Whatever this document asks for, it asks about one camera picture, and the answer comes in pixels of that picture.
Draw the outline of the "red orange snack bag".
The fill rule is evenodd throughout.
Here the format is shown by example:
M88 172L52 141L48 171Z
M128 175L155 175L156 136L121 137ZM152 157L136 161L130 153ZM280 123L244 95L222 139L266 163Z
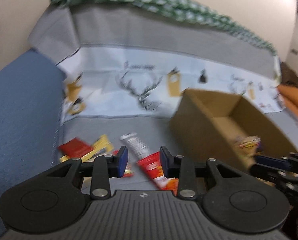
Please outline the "red orange snack bag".
M176 194L178 179L166 178L164 176L159 152L155 152L148 157L138 160L137 165L159 190L172 191Z

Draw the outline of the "silver white long snack packet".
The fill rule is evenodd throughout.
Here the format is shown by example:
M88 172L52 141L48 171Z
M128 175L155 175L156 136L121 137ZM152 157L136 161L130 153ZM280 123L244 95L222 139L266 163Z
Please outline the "silver white long snack packet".
M120 137L120 140L137 157L138 160L150 156L152 150L138 137L137 133L127 133Z

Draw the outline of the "small red candy packet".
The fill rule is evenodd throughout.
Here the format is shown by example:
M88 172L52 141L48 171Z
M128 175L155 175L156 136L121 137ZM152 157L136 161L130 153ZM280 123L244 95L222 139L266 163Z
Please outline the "small red candy packet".
M133 170L129 163L128 149L123 146L113 155L113 177L124 178L132 177Z

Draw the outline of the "yellow snack packet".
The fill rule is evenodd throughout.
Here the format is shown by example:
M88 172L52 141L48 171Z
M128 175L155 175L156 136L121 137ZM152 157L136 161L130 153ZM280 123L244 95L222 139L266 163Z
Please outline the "yellow snack packet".
M99 139L95 141L91 146L93 148L92 152L81 157L80 159L82 160L82 162L92 161L95 157L101 154L110 153L114 149L114 146L112 145L112 143L109 141L108 137L105 134L101 135ZM73 159L73 158L69 158L63 154L60 157L60 162L62 163L69 159Z

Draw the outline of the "red flat snack packet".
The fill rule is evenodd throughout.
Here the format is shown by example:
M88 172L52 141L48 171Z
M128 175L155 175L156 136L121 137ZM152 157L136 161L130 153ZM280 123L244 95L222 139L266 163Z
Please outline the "red flat snack packet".
M77 137L58 146L58 149L69 158L81 158L93 150L91 145Z

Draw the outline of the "colourful snack in box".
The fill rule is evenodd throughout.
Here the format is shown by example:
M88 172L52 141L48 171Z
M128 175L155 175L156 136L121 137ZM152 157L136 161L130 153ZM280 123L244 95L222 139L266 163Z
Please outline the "colourful snack in box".
M236 137L236 139L234 139L233 142L249 157L253 157L254 155L259 155L263 152L261 138L259 136L256 136L256 135L249 136L249 137L238 136Z

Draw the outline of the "brown cardboard box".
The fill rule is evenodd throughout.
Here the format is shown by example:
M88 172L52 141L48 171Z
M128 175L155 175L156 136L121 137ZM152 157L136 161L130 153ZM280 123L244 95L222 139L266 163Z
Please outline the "brown cardboard box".
M186 89L169 126L184 155L198 163L216 158L246 172L254 159L238 147L237 139L250 136L261 139L263 155L298 152L280 128L240 95Z

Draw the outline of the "orange pillow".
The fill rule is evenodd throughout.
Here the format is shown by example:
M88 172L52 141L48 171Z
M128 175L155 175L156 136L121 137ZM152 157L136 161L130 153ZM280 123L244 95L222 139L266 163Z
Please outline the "orange pillow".
M298 88L293 86L278 85L284 104L298 118Z

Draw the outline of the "grey deer print sofa cover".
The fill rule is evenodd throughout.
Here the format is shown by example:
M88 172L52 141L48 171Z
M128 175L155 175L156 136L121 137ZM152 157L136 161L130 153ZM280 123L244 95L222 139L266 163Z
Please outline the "grey deer print sofa cover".
M298 150L298 119L279 102L279 60L226 33L129 5L49 6L28 38L64 72L61 142L119 145L135 132L154 151L178 152L169 120L188 88L249 99Z

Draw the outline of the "green checkered cloth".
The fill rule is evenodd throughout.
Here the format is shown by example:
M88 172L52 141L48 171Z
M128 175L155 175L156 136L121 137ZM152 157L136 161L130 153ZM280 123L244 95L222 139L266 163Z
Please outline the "green checkered cloth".
M230 16L222 15L206 5L199 4L192 0L50 0L51 4L62 7L88 2L130 4L178 22L205 25L223 31L258 49L267 50L274 56L277 55L276 49L270 42L240 25Z

